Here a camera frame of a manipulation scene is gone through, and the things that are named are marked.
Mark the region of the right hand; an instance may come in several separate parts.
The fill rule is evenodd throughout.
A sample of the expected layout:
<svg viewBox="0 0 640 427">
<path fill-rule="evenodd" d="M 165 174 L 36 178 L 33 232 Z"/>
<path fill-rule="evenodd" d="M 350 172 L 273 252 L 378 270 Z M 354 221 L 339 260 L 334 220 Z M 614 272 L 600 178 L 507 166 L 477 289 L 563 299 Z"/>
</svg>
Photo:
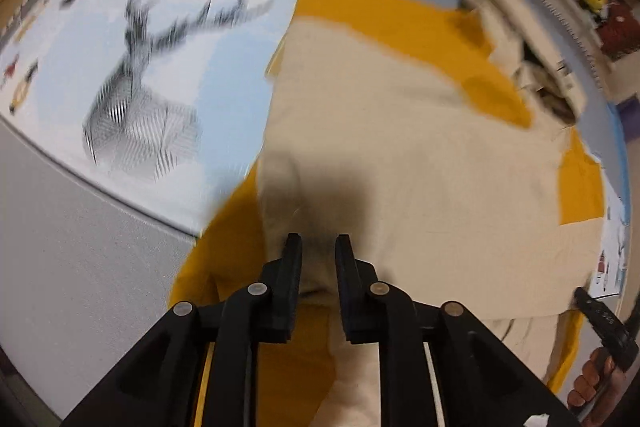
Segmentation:
<svg viewBox="0 0 640 427">
<path fill-rule="evenodd" d="M 582 426 L 602 426 L 627 388 L 627 375 L 609 355 L 605 358 L 604 352 L 604 348 L 598 348 L 591 353 L 567 396 L 569 407 L 591 404 L 590 411 L 580 421 Z"/>
</svg>

